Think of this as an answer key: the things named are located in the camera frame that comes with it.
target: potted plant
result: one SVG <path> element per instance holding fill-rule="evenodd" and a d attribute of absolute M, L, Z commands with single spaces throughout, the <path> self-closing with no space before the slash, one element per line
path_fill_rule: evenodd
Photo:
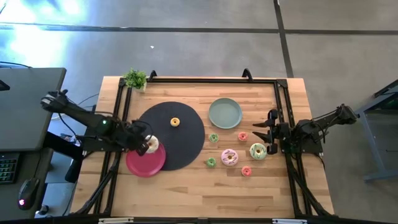
<path fill-rule="evenodd" d="M 123 75 L 127 87 L 136 89 L 137 91 L 143 93 L 147 87 L 147 76 L 145 72 L 130 69 L 129 72 Z"/>

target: computer mouse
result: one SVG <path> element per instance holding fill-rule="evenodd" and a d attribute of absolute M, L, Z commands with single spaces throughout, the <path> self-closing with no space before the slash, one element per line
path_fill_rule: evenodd
<path fill-rule="evenodd" d="M 25 180 L 22 184 L 18 196 L 19 209 L 28 210 L 32 208 L 36 199 L 37 189 L 39 188 L 39 182 L 40 180 L 38 178 L 33 177 Z"/>

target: black round mat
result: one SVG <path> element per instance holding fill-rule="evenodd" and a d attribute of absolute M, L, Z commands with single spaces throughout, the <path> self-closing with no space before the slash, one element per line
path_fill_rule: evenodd
<path fill-rule="evenodd" d="M 180 125 L 170 125 L 178 118 Z M 139 118 L 152 126 L 154 136 L 164 145 L 166 162 L 162 170 L 176 170 L 189 165 L 199 155 L 205 142 L 205 127 L 197 112 L 179 102 L 159 103 Z"/>

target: pink plate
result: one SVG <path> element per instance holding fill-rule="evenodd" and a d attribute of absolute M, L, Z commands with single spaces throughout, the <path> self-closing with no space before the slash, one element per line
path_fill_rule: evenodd
<path fill-rule="evenodd" d="M 136 151 L 130 151 L 126 156 L 126 165 L 130 172 L 139 177 L 150 177 L 158 173 L 166 160 L 166 151 L 162 143 L 154 153 L 139 156 Z"/>

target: white pot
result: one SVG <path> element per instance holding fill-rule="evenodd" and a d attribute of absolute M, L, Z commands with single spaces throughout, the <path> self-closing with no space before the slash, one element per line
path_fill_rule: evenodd
<path fill-rule="evenodd" d="M 144 86 L 140 89 L 134 88 L 137 92 L 145 93 L 145 89 L 147 88 L 147 83 L 145 82 Z"/>

